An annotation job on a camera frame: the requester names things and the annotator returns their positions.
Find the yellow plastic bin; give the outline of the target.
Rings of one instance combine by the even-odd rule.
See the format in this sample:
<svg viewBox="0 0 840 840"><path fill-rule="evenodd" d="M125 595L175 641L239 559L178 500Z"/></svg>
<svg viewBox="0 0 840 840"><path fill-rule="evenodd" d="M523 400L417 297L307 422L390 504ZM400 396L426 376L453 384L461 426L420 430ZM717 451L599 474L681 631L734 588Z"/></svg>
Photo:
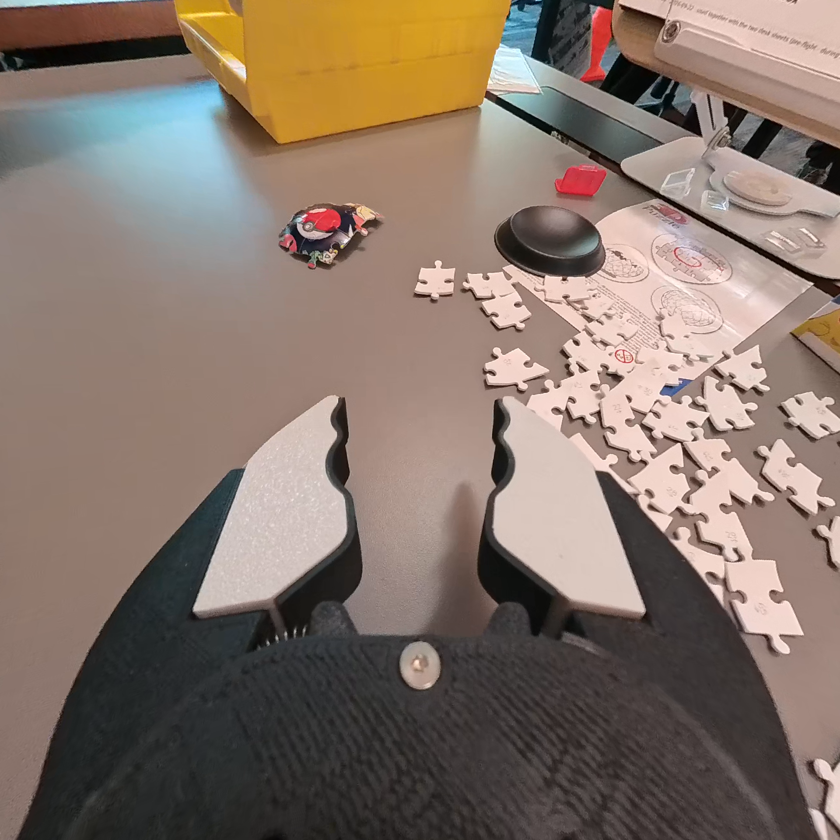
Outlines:
<svg viewBox="0 0 840 840"><path fill-rule="evenodd" d="M479 106L504 1L176 1L187 48L279 144Z"/></svg>

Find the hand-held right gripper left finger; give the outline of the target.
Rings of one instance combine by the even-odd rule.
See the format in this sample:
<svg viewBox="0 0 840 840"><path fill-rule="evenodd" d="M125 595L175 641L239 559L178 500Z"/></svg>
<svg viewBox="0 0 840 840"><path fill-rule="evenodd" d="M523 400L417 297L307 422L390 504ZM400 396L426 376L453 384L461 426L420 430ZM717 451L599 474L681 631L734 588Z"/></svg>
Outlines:
<svg viewBox="0 0 840 840"><path fill-rule="evenodd" d="M267 613L276 630L301 631L318 604L355 591L363 565L346 408L324 397L250 457L197 591L197 618Z"/></svg>

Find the pile of white puzzle pieces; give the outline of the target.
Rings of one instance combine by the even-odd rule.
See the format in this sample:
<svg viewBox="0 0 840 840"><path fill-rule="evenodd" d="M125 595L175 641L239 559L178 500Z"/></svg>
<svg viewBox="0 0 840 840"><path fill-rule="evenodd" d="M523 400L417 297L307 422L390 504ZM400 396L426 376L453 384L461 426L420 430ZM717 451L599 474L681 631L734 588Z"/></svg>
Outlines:
<svg viewBox="0 0 840 840"><path fill-rule="evenodd" d="M530 276L518 273L518 269L511 269L511 271L514 275L516 275L515 279L521 279L521 283L524 287L532 287ZM817 287L819 286L824 286L826 291L838 291L838 288L832 287L832 284L828 284L827 286L825 286L825 284L820 282L817 284ZM783 340L787 341L787 339L784 339L784 337L782 336L782 332L784 331L783 328L786 329L786 327L791 327L793 325L794 320L797 320L797 318L795 318L794 316L805 314L805 310L809 308L808 305L817 302L817 295L819 295L820 297L821 305L823 303L828 302L828 298L823 291L816 291L817 287L813 287L815 290L808 290L804 292L803 296L798 297L795 301L793 301L787 308L785 308L782 311L781 315L771 320L770 326L761 328L759 330L759 335L754 336L753 338L769 339L771 344L770 349L777 349L776 345L779 342ZM416 335L414 335L414 332L412 332L412 337L416 339L417 337L422 335L422 337L428 339L433 335L431 332L431 327L429 326L431 321L427 319L427 322L424 323L425 326L422 329L420 327L417 327L417 325L415 324L415 327L412 329L414 329ZM638 433L644 436L645 443L651 444L653 446L651 439L649 439L648 436L643 433L641 426L631 425L631 421L629 419L620 421L619 426L624 426L625 429L632 429L637 427ZM573 438L574 439L572 440L572 443L575 443L575 445L581 444L582 440L586 440L585 445L581 444L581 451L585 449L584 454L587 455L587 457L593 452L595 452L594 450L591 451L588 448L590 446L590 438L585 438L583 435L580 436L580 438L574 436ZM641 448L639 448L639 450L633 451L630 455L628 455L630 460L634 463L636 463L636 461L634 461L632 455L642 456L641 460L637 461L637 466L639 466L639 470L634 476L631 476L630 479L619 480L618 475L613 475L616 483L626 488L627 493L632 496L632 500L634 503L640 499L638 504L643 509L643 512L649 515L652 519L655 519L656 522L654 524L656 524L658 528L661 527L663 531L665 530L665 526L662 525L662 522L664 522L665 525L669 525L670 528L673 528L673 523L671 523L670 518L674 517L678 512L678 506L676 505L677 501L683 501L685 504L688 504L690 500L689 481L687 476L685 476L681 472L681 468L683 466L684 453L683 444L679 444L670 438L666 439L666 444L667 446L664 450L663 455L654 453L651 453L649 456L643 455L642 452L639 451ZM699 464L699 466L711 476L717 476L723 471L723 467L713 465L709 460L704 461L703 458L701 458L700 461L701 463ZM635 487L634 482L637 480L638 472L643 473L643 480L639 479L639 487ZM691 545L693 544L690 542L690 536L688 535L687 531L679 531L679 533L676 535L676 539L679 542L679 545L677 546L678 549L685 548L687 545L691 547ZM718 583L720 583L721 585L725 583L725 581L722 580L722 572L721 574L717 574L715 572L716 568L717 566L715 565L715 568L710 570L711 574L703 577L704 581L707 578L710 579L710 583L713 584L713 589L717 587ZM454 606L445 603L446 599L444 598L444 578L442 576L438 579L438 582L440 583L440 588L436 593L437 603L435 609L437 610L438 607L440 607L440 612L438 612L437 615L435 615L434 612L430 612L428 616L425 616L428 618L428 621L425 623L426 626L423 626L424 634L432 633L465 635L466 633L468 634L472 629L475 629L475 627L478 626L478 618L485 617L482 614L480 607L484 609L484 613L487 613L488 610L485 607L489 607L490 602L487 600L486 596L479 593L478 584L472 582L473 578L471 577L471 575L471 572L467 575L469 580L466 584L462 585L461 583L455 582L456 585ZM683 613L683 610L686 610L686 613L688 613L688 607L694 607L695 604L693 599L690 599L691 603L687 603L689 600L688 596L681 595L681 592L682 591L677 593L677 600L679 601L679 604L675 602L675 606L677 606L677 613L679 613L678 617L688 617L685 613ZM734 685L736 681L738 681L738 686L741 685L739 680L735 680L735 677L738 677L741 674L740 666L734 668L734 670L738 673L735 674L733 671L732 673L734 674L734 676L728 675L728 677L725 678L727 684L723 688L736 689ZM679 682L677 682L675 684L675 688L667 688L667 690L669 692L673 691L674 695L676 696L678 694L677 689L682 688L683 686ZM688 687L688 678L686 678L685 688L689 690L689 693L692 696L686 695L686 699L684 700L681 697L675 698L679 699L679 701L682 702L685 706L688 706L689 700L694 699L694 692ZM737 696L734 697L735 700L747 699L747 697L741 698L740 691L737 689L736 695ZM712 718L712 713L717 714L718 712L720 712L720 714L717 714L717 716L721 718L721 720L719 721L720 726L716 727L716 729L720 730L717 734L723 737L723 739L726 742L725 745L728 746L733 752L735 752L736 747L749 748L746 749L746 752L750 754L745 753L742 757L742 761L744 762L744 764L747 764L749 760L752 762L752 764L755 764L755 767L753 768L752 766L750 766L748 768L744 768L745 770L748 770L751 773L756 773L756 775L760 775L759 771L763 772L764 770L782 770L782 773L780 774L782 778L779 779L779 783L787 785L787 788L790 789L790 795L788 794L787 789L785 789L784 791L784 796L781 796L782 791L777 791L773 788L772 791L768 791L766 794L768 799L771 800L769 804L791 805L793 804L793 802L795 802L797 806L802 804L802 806L804 807L805 800L807 797L803 799L802 794L800 794L799 792L799 780L796 776L796 773L798 773L798 771L796 771L796 773L793 772L792 763L788 762L786 758L786 744L781 744L781 746L784 747L784 767L781 767L776 763L773 763L772 766L765 764L764 761L775 762L776 760L778 760L781 762L781 759L777 759L769 755L766 758L764 758L763 751L759 750L758 747L763 748L764 746L767 746L768 748L772 748L770 750L772 752L775 750L775 747L777 747L778 744L776 744L775 742L771 744L769 742L765 742L763 739L761 739L761 743L753 742L752 737L755 737L758 740L758 736L747 737L746 741L744 741L744 739L742 738L738 743L736 743L736 736L740 736L742 732L739 729L738 731L734 731L732 734L723 733L723 725L729 725L732 723L732 721L730 721L729 719L723 720L721 717L722 713L724 711L727 711L729 707L727 707L727 709L723 709L721 704L717 705L720 708L709 708L708 710L706 708L702 708L698 709L697 712L692 711L692 714L696 714L696 716L699 718L701 712L706 712L709 718ZM759 784L762 783L764 787L767 787L768 784L770 784L770 787L774 787L774 785L776 788L779 787L779 785L775 784L775 773L763 773L763 776L765 776L766 778L755 780L756 786L759 786ZM817 832L817 834L822 833L821 838L830 837L831 834L827 829L824 814L822 814L821 812L812 812L812 818L814 822L814 830Z"/></svg>

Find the clear plastic bag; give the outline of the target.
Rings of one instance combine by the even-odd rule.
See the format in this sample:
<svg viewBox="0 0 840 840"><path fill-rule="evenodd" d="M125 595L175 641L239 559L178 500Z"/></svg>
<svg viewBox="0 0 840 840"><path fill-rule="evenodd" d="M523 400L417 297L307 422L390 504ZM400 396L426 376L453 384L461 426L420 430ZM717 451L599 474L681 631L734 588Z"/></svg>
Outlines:
<svg viewBox="0 0 840 840"><path fill-rule="evenodd" d="M539 95L541 87L522 51L500 45L490 69L486 92L495 95L508 93Z"/></svg>

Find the black dome puzzle stand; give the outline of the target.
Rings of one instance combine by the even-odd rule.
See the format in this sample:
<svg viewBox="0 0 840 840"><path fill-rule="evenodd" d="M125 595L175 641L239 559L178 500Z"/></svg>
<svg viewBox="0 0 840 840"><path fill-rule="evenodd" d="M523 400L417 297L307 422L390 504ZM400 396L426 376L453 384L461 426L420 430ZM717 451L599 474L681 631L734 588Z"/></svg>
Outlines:
<svg viewBox="0 0 840 840"><path fill-rule="evenodd" d="M498 225L494 242L504 259L536 277L590 277L606 259L598 228L559 206L517 211Z"/></svg>

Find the white instruction sheet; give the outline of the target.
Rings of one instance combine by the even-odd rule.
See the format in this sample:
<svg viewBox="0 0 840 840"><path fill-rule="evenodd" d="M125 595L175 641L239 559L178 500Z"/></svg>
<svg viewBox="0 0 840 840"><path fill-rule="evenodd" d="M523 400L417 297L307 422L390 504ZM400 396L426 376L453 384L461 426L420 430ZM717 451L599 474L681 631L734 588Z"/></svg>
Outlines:
<svg viewBox="0 0 840 840"><path fill-rule="evenodd" d="M506 272L582 333L565 352L586 370L610 354L600 372L623 378L640 350L667 354L662 318L681 318L704 349L733 350L808 288L661 199L619 209L596 227L605 251L601 270L569 279L589 293L582 300L547 298L543 274L505 255Z"/></svg>

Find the white monitor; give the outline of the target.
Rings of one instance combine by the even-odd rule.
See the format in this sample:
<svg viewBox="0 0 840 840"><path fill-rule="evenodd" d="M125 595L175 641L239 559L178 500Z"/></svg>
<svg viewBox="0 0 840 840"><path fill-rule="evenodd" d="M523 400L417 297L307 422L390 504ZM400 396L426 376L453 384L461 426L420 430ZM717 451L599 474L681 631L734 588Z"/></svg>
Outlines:
<svg viewBox="0 0 840 840"><path fill-rule="evenodd" d="M838 147L838 1L616 2L636 65Z"/></svg>

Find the round white disc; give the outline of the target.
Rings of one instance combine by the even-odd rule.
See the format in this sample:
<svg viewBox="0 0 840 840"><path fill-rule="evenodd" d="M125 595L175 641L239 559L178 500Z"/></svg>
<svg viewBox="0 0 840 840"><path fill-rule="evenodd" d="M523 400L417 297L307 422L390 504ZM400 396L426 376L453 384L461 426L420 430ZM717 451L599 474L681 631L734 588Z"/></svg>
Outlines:
<svg viewBox="0 0 840 840"><path fill-rule="evenodd" d="M730 171L722 182L732 195L762 207L786 207L792 200L783 182L759 171Z"/></svg>

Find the brown-edged table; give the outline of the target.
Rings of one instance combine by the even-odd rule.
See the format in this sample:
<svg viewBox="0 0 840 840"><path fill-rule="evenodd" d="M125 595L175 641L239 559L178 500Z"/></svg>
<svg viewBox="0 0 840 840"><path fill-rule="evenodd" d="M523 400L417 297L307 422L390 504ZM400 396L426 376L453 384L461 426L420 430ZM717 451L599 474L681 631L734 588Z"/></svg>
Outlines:
<svg viewBox="0 0 840 840"><path fill-rule="evenodd" d="M187 53L172 1L2 1L2 70Z"/></svg>

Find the orange cone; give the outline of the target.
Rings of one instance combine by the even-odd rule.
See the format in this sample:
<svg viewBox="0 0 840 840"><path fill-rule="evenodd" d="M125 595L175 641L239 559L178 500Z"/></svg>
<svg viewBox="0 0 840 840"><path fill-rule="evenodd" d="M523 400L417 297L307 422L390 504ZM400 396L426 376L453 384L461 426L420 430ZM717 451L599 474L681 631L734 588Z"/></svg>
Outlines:
<svg viewBox="0 0 840 840"><path fill-rule="evenodd" d="M613 39L613 10L596 7L591 20L591 61L581 77L583 83L601 82L606 78L602 61Z"/></svg>

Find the red plastic part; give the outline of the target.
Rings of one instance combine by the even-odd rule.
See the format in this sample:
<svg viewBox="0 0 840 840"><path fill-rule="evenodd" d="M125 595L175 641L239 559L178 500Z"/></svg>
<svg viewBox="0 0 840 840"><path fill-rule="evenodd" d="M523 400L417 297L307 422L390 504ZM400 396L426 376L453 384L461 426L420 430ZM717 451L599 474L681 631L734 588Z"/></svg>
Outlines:
<svg viewBox="0 0 840 840"><path fill-rule="evenodd" d="M601 189L606 175L607 169L599 165L573 165L554 181L554 188L559 194L591 197Z"/></svg>

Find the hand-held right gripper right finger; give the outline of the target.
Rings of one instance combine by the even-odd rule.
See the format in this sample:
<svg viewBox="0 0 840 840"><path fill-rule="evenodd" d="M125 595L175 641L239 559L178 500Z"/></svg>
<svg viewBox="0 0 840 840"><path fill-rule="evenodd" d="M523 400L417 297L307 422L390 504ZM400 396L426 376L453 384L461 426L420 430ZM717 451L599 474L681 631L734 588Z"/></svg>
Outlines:
<svg viewBox="0 0 840 840"><path fill-rule="evenodd" d="M521 607L535 636L559 637L574 613L644 619L603 474L514 397L495 401L491 436L493 488L478 550L486 593Z"/></svg>

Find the silver monitor stand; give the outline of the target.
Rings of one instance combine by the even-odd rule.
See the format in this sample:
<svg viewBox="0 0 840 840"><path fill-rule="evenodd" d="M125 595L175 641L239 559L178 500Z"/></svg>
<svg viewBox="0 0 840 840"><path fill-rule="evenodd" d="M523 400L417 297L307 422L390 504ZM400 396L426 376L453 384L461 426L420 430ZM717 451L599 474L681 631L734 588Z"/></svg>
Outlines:
<svg viewBox="0 0 840 840"><path fill-rule="evenodd" d="M656 149L626 158L623 173L666 201L686 210L690 215L719 228L772 256L790 268L835 287L839 281L839 198L821 186L804 181L760 160L753 159L732 146L729 122L719 98L704 91L691 93L700 124L700 135L666 143ZM689 194L681 201L663 197L659 187L668 173L694 167ZM732 195L722 178L732 171L756 171L770 175L785 184L792 194L789 205L766 207L744 202ZM701 194L713 189L730 197L726 213L706 213L700 209ZM773 228L804 226L826 243L821 254L786 255L768 247L761 234Z"/></svg>

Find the colourful curved puzzle ball section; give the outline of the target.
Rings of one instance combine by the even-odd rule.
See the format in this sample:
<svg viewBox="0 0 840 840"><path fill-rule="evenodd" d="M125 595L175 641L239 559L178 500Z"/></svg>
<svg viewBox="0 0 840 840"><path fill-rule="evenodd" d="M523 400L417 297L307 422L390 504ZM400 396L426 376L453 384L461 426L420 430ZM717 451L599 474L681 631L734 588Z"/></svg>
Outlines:
<svg viewBox="0 0 840 840"><path fill-rule="evenodd" d="M369 234L383 216L361 203L321 203L296 212L280 231L278 246L311 270L331 266L356 237Z"/></svg>

